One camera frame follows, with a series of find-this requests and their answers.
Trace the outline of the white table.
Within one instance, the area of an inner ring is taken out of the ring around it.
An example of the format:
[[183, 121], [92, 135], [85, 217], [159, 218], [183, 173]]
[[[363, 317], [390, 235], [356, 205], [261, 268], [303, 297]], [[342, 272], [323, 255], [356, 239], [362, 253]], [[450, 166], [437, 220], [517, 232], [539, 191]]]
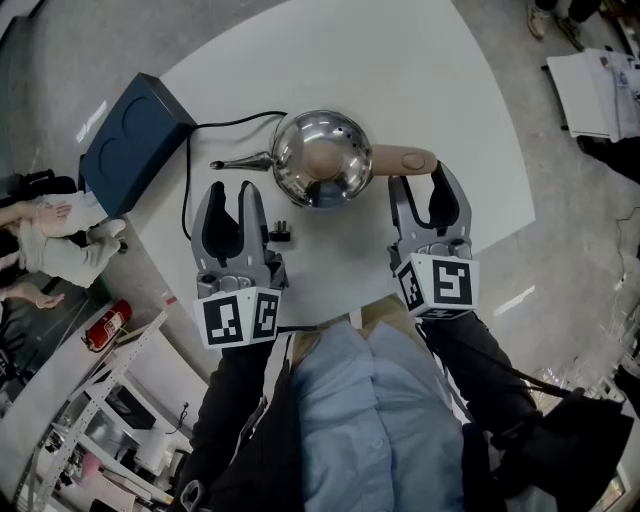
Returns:
[[280, 246], [289, 277], [280, 323], [319, 324], [396, 288], [387, 248], [397, 240], [387, 182], [376, 178], [347, 205], [293, 205], [265, 172], [213, 171], [215, 160], [265, 150], [267, 110], [331, 108], [375, 143], [432, 151], [472, 208], [481, 251], [535, 218], [516, 132], [490, 67], [450, 0], [293, 0], [214, 38], [162, 78], [201, 124], [128, 219], [178, 302], [191, 310], [197, 268], [184, 230], [216, 181], [230, 214], [241, 184], [262, 196], [269, 222], [286, 221]]

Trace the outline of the person's right forearm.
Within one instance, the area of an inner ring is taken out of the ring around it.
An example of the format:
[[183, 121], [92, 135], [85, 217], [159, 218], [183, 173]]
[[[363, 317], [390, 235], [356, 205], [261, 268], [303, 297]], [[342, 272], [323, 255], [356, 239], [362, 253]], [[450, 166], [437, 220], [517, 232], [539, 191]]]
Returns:
[[510, 359], [475, 313], [424, 320], [420, 327], [483, 430], [500, 435], [539, 416], [524, 381], [509, 372]]

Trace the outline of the white low cabinet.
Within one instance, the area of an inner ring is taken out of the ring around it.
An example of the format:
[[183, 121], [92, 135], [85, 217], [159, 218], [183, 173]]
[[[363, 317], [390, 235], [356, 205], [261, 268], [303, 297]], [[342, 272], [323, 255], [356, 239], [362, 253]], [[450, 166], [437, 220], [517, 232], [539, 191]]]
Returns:
[[640, 60], [587, 48], [546, 59], [570, 135], [640, 137]]

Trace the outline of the person's blue shirt torso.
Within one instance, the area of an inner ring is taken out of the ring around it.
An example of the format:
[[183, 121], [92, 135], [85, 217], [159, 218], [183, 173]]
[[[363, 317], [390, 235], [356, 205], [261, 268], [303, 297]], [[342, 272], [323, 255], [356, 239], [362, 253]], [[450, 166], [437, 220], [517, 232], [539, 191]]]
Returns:
[[325, 330], [292, 373], [306, 512], [464, 512], [462, 425], [429, 351], [378, 324]]

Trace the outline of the white paper roll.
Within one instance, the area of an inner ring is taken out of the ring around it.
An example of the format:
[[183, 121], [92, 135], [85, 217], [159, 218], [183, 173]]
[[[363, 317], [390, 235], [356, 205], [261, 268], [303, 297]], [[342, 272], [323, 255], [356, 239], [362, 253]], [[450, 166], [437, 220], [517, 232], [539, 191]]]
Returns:
[[163, 429], [143, 431], [134, 461], [154, 476], [159, 476], [166, 466], [166, 453], [170, 442], [170, 436]]

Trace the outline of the person's left forearm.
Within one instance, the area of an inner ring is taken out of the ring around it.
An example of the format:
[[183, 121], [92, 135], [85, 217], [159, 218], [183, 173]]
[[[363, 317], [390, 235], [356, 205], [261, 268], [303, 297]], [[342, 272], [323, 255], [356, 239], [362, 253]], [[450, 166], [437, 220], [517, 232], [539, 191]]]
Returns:
[[213, 512], [301, 510], [301, 434], [296, 392], [284, 362], [273, 399], [246, 444], [241, 431], [263, 396], [271, 342], [222, 351], [193, 429], [180, 489], [199, 482]]

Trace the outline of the steel kettle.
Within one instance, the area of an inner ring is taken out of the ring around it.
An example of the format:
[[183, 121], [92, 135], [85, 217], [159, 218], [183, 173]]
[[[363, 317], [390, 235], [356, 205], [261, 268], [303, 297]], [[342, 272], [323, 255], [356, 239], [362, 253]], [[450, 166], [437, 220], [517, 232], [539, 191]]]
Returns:
[[438, 159], [421, 148], [374, 144], [350, 117], [316, 109], [286, 116], [269, 150], [210, 167], [269, 172], [291, 202], [319, 209], [351, 201], [378, 176], [431, 174]]

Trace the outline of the dark teal flat box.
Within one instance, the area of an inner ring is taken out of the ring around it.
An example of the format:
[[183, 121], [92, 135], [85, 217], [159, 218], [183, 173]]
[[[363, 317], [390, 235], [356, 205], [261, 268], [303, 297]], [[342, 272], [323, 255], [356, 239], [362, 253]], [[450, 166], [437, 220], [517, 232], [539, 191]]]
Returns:
[[79, 174], [108, 216], [126, 214], [195, 128], [159, 78], [139, 73], [94, 136]]

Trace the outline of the black rectangular box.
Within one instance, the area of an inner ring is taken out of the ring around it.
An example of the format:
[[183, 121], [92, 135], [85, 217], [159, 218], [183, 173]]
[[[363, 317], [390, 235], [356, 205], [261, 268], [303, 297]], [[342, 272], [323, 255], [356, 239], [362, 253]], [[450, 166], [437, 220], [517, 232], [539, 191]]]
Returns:
[[114, 387], [106, 397], [106, 403], [133, 429], [151, 430], [156, 418], [125, 387]]

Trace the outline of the red fire extinguisher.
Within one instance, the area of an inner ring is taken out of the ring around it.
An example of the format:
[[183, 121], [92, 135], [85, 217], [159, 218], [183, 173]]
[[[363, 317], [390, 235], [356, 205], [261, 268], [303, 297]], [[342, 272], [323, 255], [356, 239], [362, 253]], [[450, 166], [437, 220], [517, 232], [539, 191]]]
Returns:
[[85, 331], [82, 341], [94, 353], [101, 352], [125, 327], [132, 316], [126, 300], [116, 302], [96, 323]]

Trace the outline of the black bag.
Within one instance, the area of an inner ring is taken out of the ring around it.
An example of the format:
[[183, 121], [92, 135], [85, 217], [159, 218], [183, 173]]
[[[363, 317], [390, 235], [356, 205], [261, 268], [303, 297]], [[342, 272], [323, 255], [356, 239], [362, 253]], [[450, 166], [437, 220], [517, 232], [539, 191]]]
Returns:
[[577, 389], [545, 416], [532, 416], [488, 438], [463, 426], [466, 512], [507, 512], [507, 501], [539, 489], [558, 512], [589, 512], [613, 479], [634, 419], [622, 405]]

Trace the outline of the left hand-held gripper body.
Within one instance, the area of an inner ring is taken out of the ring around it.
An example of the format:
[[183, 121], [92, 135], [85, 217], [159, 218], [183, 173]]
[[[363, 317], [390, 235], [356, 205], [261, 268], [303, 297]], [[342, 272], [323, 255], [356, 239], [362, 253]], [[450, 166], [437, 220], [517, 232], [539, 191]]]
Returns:
[[221, 265], [204, 250], [194, 252], [198, 268], [194, 315], [206, 348], [232, 348], [277, 337], [281, 295], [288, 285], [282, 256], [240, 255]]

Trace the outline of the white perforated shelf rail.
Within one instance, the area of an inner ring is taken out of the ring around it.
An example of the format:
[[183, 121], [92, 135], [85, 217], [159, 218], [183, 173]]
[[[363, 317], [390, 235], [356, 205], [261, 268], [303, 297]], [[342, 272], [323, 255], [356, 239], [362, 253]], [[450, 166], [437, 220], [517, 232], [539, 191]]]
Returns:
[[107, 354], [97, 363], [97, 368], [70, 394], [64, 405], [72, 404], [78, 397], [94, 388], [94, 395], [89, 399], [89, 403], [63, 434], [64, 441], [41, 481], [35, 502], [29, 503], [27, 507], [29, 512], [44, 512], [63, 469], [89, 423], [105, 404], [105, 399], [113, 387], [119, 383], [120, 378], [124, 376], [131, 363], [137, 358], [166, 319], [167, 314], [161, 312], [144, 328], [116, 338]]

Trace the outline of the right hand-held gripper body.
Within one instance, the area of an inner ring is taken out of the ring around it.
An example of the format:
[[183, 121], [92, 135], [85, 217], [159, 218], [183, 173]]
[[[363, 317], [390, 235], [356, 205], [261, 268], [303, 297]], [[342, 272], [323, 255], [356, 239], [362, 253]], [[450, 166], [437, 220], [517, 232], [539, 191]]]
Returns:
[[416, 319], [456, 319], [478, 307], [479, 263], [467, 236], [402, 252], [388, 247], [397, 295]]

